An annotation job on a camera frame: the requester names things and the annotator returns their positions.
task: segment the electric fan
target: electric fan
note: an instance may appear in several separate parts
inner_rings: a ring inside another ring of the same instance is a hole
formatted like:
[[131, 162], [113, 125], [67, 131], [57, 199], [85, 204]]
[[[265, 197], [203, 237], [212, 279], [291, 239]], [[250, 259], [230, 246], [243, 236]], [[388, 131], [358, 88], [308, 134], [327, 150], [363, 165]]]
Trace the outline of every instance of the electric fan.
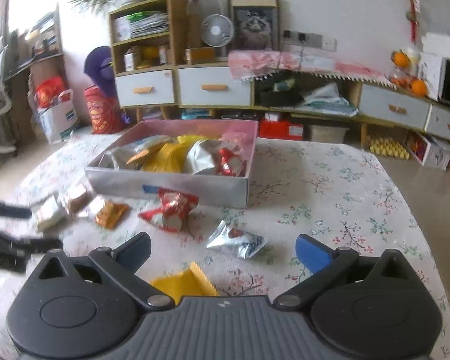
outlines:
[[200, 34], [207, 45], [223, 47], [233, 39], [233, 23], [226, 16], [210, 15], [202, 22]]
[[207, 16], [222, 14], [222, 8], [218, 0], [188, 0], [187, 16], [197, 16], [200, 23]]

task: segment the orange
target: orange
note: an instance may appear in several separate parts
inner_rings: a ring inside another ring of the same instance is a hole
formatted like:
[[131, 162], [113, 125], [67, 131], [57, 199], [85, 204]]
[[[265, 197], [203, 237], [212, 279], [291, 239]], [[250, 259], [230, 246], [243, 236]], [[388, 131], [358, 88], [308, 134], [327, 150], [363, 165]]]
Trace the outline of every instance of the orange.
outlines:
[[420, 79], [416, 79], [412, 83], [412, 91], [418, 96], [426, 96], [428, 93], [427, 84]]
[[401, 51], [394, 52], [391, 56], [391, 60], [399, 68], [406, 69], [410, 66], [410, 60], [408, 59], [407, 55]]

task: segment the framed picture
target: framed picture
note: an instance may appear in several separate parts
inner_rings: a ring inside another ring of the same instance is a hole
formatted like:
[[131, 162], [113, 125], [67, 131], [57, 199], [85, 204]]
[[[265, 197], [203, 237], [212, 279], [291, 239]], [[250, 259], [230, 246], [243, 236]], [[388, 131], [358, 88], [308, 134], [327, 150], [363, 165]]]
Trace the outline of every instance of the framed picture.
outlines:
[[278, 50], [280, 0], [228, 0], [235, 26], [233, 50]]

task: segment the floral tablecloth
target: floral tablecloth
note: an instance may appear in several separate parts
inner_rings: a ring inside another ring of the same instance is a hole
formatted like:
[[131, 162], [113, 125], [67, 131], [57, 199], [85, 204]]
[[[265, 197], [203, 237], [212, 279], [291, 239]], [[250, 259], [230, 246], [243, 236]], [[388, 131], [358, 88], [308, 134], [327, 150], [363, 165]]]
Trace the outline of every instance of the floral tablecloth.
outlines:
[[[9, 201], [28, 204], [63, 190], [115, 139], [78, 135], [30, 173]], [[199, 205], [187, 227], [171, 235], [137, 218], [140, 210], [157, 206], [157, 200], [115, 198], [132, 206], [117, 230], [107, 231], [78, 220], [63, 225], [60, 234], [66, 252], [82, 256], [99, 246], [116, 247], [146, 231], [151, 236], [152, 253], [137, 273], [141, 278], [176, 273], [197, 261], [222, 294], [267, 294], [271, 300], [310, 275], [295, 257], [295, 240], [300, 234], [310, 234], [334, 249], [350, 246], [362, 255], [378, 256], [385, 249], [396, 248], [407, 257], [442, 310], [443, 329], [432, 356], [450, 356], [450, 306], [430, 248], [375, 156], [345, 145], [259, 139], [249, 199], [246, 210]], [[205, 249], [207, 237], [222, 219], [270, 241], [248, 261]], [[30, 222], [0, 219], [0, 226], [15, 235], [35, 232]], [[29, 273], [39, 259], [33, 258]], [[5, 316], [25, 279], [0, 271], [0, 356], [5, 359], [17, 356]]]

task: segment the white cardboard box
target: white cardboard box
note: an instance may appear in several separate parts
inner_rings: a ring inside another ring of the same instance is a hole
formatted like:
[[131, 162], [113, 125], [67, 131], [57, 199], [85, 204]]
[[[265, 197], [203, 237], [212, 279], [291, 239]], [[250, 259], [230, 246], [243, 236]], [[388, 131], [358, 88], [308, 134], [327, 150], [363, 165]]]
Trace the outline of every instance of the white cardboard box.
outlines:
[[450, 145], [447, 142], [409, 132], [406, 145], [415, 159], [424, 167], [447, 169], [450, 162]]
[[[186, 173], [152, 173], [140, 170], [100, 168], [103, 153], [153, 135], [176, 137], [184, 134], [220, 137], [235, 134], [242, 141], [243, 157], [247, 161], [245, 177], [191, 175]], [[144, 199], [147, 191], [169, 188], [199, 197], [200, 204], [217, 207], [246, 208], [250, 174], [258, 135], [258, 122], [248, 120], [150, 120], [138, 123], [99, 154], [85, 173], [94, 190], [102, 195]]]

